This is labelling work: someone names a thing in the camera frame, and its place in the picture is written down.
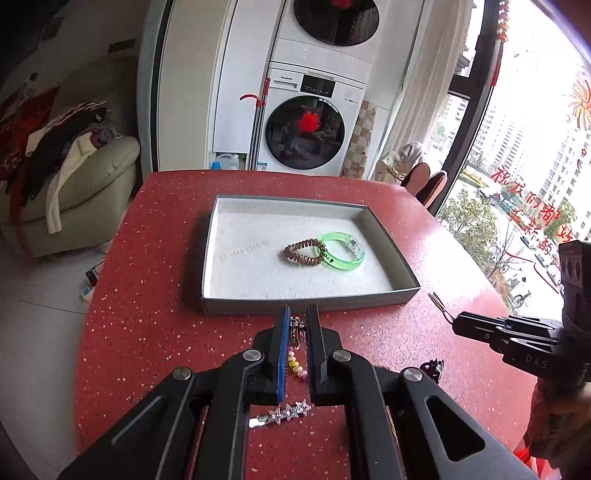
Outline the person's right hand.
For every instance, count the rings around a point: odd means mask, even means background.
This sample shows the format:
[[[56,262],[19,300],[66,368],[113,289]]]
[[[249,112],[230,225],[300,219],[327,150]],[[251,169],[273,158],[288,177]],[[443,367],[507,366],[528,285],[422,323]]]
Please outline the person's right hand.
[[[590,436],[590,383],[569,387],[538,379],[524,441],[536,458],[554,467],[573,462]]]

